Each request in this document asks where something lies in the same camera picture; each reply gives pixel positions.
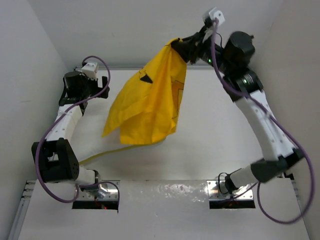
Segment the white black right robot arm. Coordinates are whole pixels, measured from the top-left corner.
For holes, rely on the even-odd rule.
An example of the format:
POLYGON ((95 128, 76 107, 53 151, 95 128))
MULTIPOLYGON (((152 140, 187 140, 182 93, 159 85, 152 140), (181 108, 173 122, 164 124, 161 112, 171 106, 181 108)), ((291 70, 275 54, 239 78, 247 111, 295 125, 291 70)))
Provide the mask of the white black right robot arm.
POLYGON ((304 158, 284 131, 272 120, 263 84, 249 68, 255 53, 253 36, 233 32, 224 47, 212 43, 213 33, 206 27, 192 36, 174 40, 171 47, 187 63, 201 59, 222 73, 223 88, 251 126, 262 151, 262 159, 229 173, 224 178, 227 193, 256 182, 266 183, 289 170, 304 158))

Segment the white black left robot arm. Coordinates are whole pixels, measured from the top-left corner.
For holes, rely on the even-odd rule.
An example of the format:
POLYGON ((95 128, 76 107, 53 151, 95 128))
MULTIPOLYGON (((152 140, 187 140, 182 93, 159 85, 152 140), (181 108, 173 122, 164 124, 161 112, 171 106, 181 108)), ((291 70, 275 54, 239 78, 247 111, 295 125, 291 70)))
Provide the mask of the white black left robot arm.
POLYGON ((66 73, 57 117, 41 140, 32 144, 36 175, 42 188, 62 203, 68 200, 54 195, 46 186, 47 183, 74 184, 76 191, 71 202, 78 198, 80 192, 92 197, 101 192, 98 172, 80 166, 71 146, 71 138, 86 111, 88 101, 108 97, 109 83, 109 76, 102 77, 102 87, 99 87, 96 77, 89 78, 86 73, 77 70, 66 73))

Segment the yellow pillowcase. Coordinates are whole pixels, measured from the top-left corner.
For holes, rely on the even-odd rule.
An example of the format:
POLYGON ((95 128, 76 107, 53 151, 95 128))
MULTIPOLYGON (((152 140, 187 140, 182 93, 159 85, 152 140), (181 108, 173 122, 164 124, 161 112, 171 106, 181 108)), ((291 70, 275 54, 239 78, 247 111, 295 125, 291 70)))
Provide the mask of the yellow pillowcase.
POLYGON ((112 103, 102 136, 119 130, 121 144, 148 145, 175 133, 187 63, 168 42, 123 86, 112 103))

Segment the white pillow yellow border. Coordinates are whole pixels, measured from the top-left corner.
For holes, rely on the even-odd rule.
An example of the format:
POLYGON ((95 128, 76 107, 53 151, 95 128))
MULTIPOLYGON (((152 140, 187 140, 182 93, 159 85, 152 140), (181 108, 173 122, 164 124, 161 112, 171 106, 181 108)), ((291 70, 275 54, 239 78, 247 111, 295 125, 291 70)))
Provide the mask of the white pillow yellow border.
POLYGON ((78 121, 70 140, 71 147, 80 164, 96 162, 98 159, 141 161, 150 158, 153 150, 161 148, 166 142, 162 139, 151 144, 131 144, 120 142, 120 130, 102 136, 110 105, 103 101, 90 103, 84 116, 78 121))

